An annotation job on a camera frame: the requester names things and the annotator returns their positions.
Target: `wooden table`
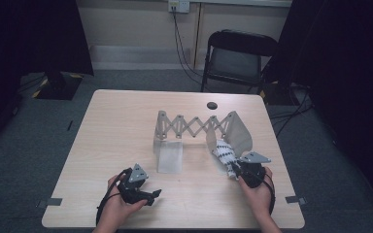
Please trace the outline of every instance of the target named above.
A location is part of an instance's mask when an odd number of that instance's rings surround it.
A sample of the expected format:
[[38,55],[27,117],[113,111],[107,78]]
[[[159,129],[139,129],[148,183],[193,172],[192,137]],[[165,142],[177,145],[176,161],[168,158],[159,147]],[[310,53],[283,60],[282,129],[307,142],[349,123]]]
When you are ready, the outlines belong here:
[[[210,110],[208,102],[218,108]],[[253,150],[272,159],[276,204],[272,217],[281,228],[304,226],[286,164],[262,99],[256,95],[97,90],[68,155],[42,219],[49,228],[93,228],[96,207],[107,190],[107,180],[139,163],[149,174],[141,190],[162,193],[151,207],[131,216],[121,228],[132,229],[248,229],[257,228],[239,184],[220,172],[207,149],[205,133],[183,136],[183,170],[180,174],[156,172],[153,132],[159,110],[169,118],[184,115],[220,120],[236,111],[253,137]]]

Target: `finger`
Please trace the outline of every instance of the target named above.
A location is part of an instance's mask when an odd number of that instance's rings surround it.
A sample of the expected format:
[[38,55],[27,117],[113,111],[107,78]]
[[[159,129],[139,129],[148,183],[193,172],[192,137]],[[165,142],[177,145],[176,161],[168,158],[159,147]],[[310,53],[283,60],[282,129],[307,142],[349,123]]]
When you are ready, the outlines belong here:
[[250,188],[250,187],[247,185],[247,183],[245,183],[244,179],[243,179],[241,176],[238,177],[238,183],[241,185],[241,187],[242,187],[243,189],[248,189],[248,188]]
[[122,174],[122,176],[120,176],[119,180],[122,181],[124,178],[125,178],[126,174]]
[[115,179],[117,178],[118,175],[115,175],[113,177],[111,177],[109,180],[108,180],[108,187],[111,186],[111,184],[115,181]]
[[117,188],[116,185],[114,185],[114,186],[112,187],[112,189],[111,189],[110,196],[115,195],[115,194],[117,194],[117,193],[119,193],[118,188]]
[[270,178],[272,178],[272,171],[269,169],[269,167],[265,167],[265,173],[268,175]]
[[128,209],[129,209],[129,212],[130,213],[134,213],[134,212],[137,212],[139,210],[141,210],[142,207],[144,207],[145,205],[147,205],[148,201],[147,200],[141,200],[137,203],[134,203],[130,206],[128,206]]

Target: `handheld controller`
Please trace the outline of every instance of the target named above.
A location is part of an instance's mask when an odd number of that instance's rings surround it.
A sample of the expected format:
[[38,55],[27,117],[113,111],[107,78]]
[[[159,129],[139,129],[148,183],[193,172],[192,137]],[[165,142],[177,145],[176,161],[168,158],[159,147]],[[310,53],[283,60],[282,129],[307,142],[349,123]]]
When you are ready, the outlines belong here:
[[[110,195],[112,188],[114,187],[114,185],[117,185],[117,182],[122,175],[125,175],[125,177],[122,181],[119,182],[117,186],[119,193]],[[140,191],[139,188],[142,186],[142,184],[144,184],[147,178],[147,173],[144,171],[144,169],[141,168],[138,163],[135,164],[133,169],[127,168],[123,170],[114,180],[112,185],[108,188],[107,193],[99,204],[98,212],[96,213],[96,224],[98,224],[99,219],[101,218],[105,204],[111,197],[115,195],[120,195],[122,200],[129,204],[134,204],[141,200],[147,200],[147,204],[145,205],[151,206],[154,199],[159,196],[161,189],[156,190],[152,193]]]
[[271,193],[271,202],[269,204],[269,214],[272,214],[275,206],[275,188],[267,183],[264,178],[266,175],[265,168],[258,162],[247,162],[243,160],[237,160],[237,164],[232,163],[232,169],[234,170],[237,177],[241,176],[245,181],[248,187],[256,188],[264,183],[270,193]]

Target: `black round object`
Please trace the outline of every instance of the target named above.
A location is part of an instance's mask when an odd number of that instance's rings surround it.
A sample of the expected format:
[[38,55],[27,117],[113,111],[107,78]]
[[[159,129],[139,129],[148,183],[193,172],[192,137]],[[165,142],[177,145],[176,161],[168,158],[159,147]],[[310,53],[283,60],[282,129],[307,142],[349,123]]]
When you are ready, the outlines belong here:
[[210,110],[215,110],[218,107],[218,104],[215,102],[208,102],[207,107]]

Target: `person's left hand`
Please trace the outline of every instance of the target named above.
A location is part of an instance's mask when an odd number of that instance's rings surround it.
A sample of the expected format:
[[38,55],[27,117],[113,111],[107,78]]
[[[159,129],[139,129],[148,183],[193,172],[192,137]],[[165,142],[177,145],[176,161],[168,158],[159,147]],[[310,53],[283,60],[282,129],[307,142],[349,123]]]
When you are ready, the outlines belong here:
[[[114,176],[108,180],[108,187],[113,184],[116,178],[117,176]],[[119,191],[117,186],[114,184],[110,196],[117,193],[119,193]],[[111,197],[105,204],[101,218],[99,219],[98,225],[93,232],[116,232],[130,215],[139,211],[146,204],[147,200],[141,200],[130,205],[126,204],[120,195]]]

